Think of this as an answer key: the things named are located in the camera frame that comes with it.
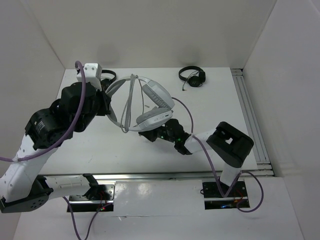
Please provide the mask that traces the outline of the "white grey headphones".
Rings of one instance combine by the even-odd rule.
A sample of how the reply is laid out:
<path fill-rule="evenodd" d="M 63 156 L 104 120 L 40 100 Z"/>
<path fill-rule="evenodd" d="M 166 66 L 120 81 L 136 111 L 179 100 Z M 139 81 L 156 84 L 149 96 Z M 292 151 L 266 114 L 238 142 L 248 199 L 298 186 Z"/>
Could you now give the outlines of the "white grey headphones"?
<path fill-rule="evenodd" d="M 175 103 L 170 93 L 158 82 L 136 74 L 123 77 L 112 83 L 105 91 L 108 97 L 112 97 L 126 82 L 129 82 L 128 97 L 126 99 L 121 118 L 117 119 L 115 111 L 110 105 L 111 113 L 108 119 L 121 128 L 122 132 L 145 132 L 164 125 L 173 117 Z M 142 112 L 132 126 L 133 95 L 135 83 L 140 87 Z"/>

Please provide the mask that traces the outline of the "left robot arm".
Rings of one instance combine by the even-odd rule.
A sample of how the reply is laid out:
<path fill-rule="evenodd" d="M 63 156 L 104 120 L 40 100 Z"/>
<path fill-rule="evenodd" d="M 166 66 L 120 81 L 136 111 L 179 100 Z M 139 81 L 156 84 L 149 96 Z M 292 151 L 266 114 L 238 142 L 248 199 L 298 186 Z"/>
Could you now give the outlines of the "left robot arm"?
<path fill-rule="evenodd" d="M 111 102 L 102 90 L 86 83 L 84 102 L 79 118 L 67 140 L 73 133 L 83 132 L 96 116 L 106 116 Z M 25 127 L 25 135 L 18 158 L 24 158 L 49 149 L 67 131 L 76 116 L 82 94 L 80 82 L 63 88 L 61 97 L 49 108 L 35 112 Z M 52 149 L 37 158 L 14 162 L 0 179 L 0 210 L 5 213 L 31 212 L 42 207 L 48 200 L 78 195 L 93 200 L 105 190 L 91 173 L 70 177 L 49 177 L 40 171 Z"/>

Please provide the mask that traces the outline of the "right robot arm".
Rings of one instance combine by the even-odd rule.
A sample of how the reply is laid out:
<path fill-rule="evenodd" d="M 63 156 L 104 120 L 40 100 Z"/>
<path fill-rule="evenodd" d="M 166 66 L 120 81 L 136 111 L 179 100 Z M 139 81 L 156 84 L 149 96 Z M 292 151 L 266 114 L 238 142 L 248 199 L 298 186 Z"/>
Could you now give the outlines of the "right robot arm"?
<path fill-rule="evenodd" d="M 223 161 L 224 167 L 219 177 L 218 190 L 223 196 L 230 196 L 236 189 L 245 159 L 250 154 L 254 141 L 245 133 L 222 121 L 214 130 L 191 134 L 184 130 L 177 119 L 170 119 L 163 126 L 138 133 L 150 142 L 162 139 L 174 144 L 182 155 L 192 155 L 213 150 Z"/>

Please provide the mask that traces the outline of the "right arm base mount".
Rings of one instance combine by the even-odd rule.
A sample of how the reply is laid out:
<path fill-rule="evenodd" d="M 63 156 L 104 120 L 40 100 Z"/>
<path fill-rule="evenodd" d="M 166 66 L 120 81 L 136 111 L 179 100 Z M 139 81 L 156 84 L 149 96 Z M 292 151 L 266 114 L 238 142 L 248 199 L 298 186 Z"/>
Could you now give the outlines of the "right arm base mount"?
<path fill-rule="evenodd" d="M 237 204 L 240 208 L 250 208 L 246 184 L 242 180 L 235 184 L 227 197 L 222 197 L 215 181 L 203 182 L 200 193 L 206 210 L 236 209 Z"/>

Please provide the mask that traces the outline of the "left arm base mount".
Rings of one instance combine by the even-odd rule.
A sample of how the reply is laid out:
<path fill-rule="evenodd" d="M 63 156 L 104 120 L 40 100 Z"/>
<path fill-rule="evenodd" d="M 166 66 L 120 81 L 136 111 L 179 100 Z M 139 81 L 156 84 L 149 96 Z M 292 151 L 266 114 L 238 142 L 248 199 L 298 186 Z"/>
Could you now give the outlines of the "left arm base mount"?
<path fill-rule="evenodd" d="M 98 179 L 97 190 L 85 195 L 70 195 L 68 201 L 75 213 L 113 212 L 116 182 Z"/>

